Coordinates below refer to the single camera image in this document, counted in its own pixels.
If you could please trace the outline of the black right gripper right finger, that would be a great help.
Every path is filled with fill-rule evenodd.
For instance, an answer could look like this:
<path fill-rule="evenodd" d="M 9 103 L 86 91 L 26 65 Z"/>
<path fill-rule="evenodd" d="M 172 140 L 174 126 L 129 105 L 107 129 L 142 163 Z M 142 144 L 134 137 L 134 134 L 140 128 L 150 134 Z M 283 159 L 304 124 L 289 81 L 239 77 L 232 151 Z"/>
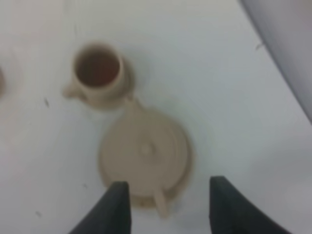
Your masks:
<path fill-rule="evenodd" d="M 213 234 L 288 234 L 224 176 L 210 178 L 209 220 Z"/>

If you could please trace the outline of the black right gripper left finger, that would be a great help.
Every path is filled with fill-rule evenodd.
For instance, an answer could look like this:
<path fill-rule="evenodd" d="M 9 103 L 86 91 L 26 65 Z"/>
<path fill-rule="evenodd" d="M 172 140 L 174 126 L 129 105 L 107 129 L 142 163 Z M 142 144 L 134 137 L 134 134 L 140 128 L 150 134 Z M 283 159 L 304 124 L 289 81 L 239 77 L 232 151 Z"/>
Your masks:
<path fill-rule="evenodd" d="M 114 182 L 94 208 L 70 233 L 130 234 L 131 228 L 129 185 L 127 182 Z"/>

